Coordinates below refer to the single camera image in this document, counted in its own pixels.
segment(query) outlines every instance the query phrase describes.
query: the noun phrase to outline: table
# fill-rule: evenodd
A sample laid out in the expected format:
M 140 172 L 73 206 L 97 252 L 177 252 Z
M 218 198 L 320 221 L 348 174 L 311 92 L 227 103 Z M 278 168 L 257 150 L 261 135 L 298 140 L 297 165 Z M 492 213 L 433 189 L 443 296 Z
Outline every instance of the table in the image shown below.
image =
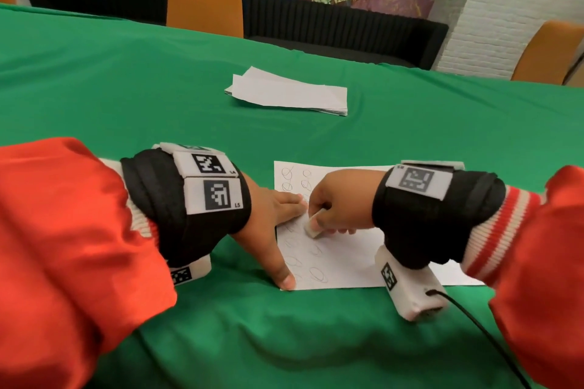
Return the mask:
M 273 161 L 463 160 L 542 191 L 584 165 L 584 91 L 375 66 L 221 36 L 0 7 L 0 144 L 75 136 L 100 157 L 157 142 L 224 150 L 262 186 Z M 263 108 L 223 93 L 250 66 L 347 86 L 349 115 Z M 230 238 L 176 307 L 102 357 L 91 388 L 516 388 L 452 308 L 400 319 L 383 288 L 277 290 Z M 484 287 L 449 289 L 501 340 Z

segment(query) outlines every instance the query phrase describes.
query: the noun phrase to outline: red and white ribbed cuff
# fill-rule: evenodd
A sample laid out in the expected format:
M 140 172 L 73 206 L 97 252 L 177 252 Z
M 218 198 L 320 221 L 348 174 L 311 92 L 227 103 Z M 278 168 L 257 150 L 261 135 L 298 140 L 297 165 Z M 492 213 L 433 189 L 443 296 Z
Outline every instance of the red and white ribbed cuff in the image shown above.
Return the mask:
M 464 273 L 488 286 L 496 283 L 500 264 L 520 226 L 542 200 L 534 192 L 507 186 L 503 205 L 489 220 L 471 231 L 460 264 Z

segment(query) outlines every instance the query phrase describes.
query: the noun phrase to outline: red jacket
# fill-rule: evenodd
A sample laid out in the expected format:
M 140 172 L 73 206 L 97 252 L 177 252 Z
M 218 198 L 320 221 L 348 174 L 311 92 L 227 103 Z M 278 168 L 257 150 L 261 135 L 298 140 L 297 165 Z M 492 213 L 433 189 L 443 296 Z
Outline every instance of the red jacket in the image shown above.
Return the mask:
M 98 355 L 175 304 L 157 231 L 133 217 L 120 175 L 75 139 L 0 148 L 0 387 L 79 388 Z M 584 170 L 547 201 L 507 188 L 462 263 L 523 367 L 550 389 L 584 370 Z

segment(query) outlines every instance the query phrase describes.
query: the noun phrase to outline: white paper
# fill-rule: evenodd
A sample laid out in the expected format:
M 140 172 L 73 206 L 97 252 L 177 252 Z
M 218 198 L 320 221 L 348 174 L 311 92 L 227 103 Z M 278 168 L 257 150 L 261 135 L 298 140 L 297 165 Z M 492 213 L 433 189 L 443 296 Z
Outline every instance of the white paper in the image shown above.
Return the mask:
M 387 171 L 390 166 L 359 167 Z M 302 194 L 308 202 L 312 188 L 328 172 L 345 168 L 274 162 L 274 189 Z M 354 235 L 334 234 L 310 238 L 304 231 L 308 215 L 284 223 L 277 228 L 278 246 L 296 277 L 296 290 L 334 289 L 344 287 L 383 286 L 375 268 L 375 254 L 383 244 L 380 229 L 359 230 Z M 451 261 L 445 265 L 430 264 L 443 286 L 483 284 L 465 275 Z
M 227 94 L 263 106 L 307 108 L 347 115 L 347 88 L 313 85 L 250 67 L 243 76 L 233 75 Z

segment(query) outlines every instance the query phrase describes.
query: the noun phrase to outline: paper stack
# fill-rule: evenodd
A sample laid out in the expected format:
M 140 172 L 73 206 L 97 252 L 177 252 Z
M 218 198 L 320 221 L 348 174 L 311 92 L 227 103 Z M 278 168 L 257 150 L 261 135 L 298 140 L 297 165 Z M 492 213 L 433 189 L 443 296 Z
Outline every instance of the paper stack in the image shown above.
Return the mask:
M 347 88 L 312 85 L 259 70 L 253 66 L 243 76 L 233 75 L 233 84 L 225 93 L 262 106 L 307 108 L 347 115 Z

